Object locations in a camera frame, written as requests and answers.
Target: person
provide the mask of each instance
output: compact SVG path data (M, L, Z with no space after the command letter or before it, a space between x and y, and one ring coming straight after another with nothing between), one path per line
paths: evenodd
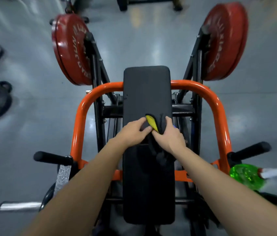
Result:
M150 126L140 131L145 121L143 117L124 126L39 212L22 235L90 235L124 151L140 143L150 132L187 170L229 235L277 235L276 206L187 148L171 118L166 117L163 135Z

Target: black pad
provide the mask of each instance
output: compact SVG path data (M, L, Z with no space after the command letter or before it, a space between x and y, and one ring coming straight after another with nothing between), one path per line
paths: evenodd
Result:
M162 134L165 116L172 118L168 67L127 68L123 81L123 126L152 114ZM151 141L154 139L150 134L123 155L124 219L132 224L171 224L175 220L174 160L159 146L153 151Z

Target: orange tube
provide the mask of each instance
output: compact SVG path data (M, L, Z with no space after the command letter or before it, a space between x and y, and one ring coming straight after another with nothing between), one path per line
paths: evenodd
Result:
M191 80L172 80L172 89L185 89L198 93L207 101L214 115L215 130L218 141L218 149L220 159L213 164L217 164L218 168L224 173L229 173L229 164L227 161L227 153L231 152L231 142L228 131L228 124L223 105L217 95L208 87ZM81 159L83 150L83 141L85 133L86 115L90 105L101 95L113 91L123 91L123 82L106 83L99 85L90 91L81 101L75 118L73 139L71 145L71 156L78 162L79 169L83 168L85 161ZM175 172L176 180L191 181L186 177L186 173ZM121 179L122 171L116 171L114 180Z

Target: person's left hand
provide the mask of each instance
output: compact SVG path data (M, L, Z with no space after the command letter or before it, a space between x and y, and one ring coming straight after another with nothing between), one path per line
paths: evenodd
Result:
M144 122L146 122L145 117L133 122L129 122L121 129L115 138L118 139L118 142L124 144L126 148L141 143L144 138L152 131L151 126L146 127L143 131L140 131L140 128Z

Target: hand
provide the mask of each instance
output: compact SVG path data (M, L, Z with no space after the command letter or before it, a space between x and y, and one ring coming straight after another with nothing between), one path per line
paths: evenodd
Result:
M178 149L186 147L185 139L179 129L173 126L171 118L166 117L166 122L167 126L163 135L156 131L152 131L152 135L165 151L174 155Z
M133 122L129 122L121 129L115 138L118 139L119 142L124 143L126 148L141 143L144 138L152 131L151 126L146 127L143 131L140 131L141 126L145 122L145 117Z

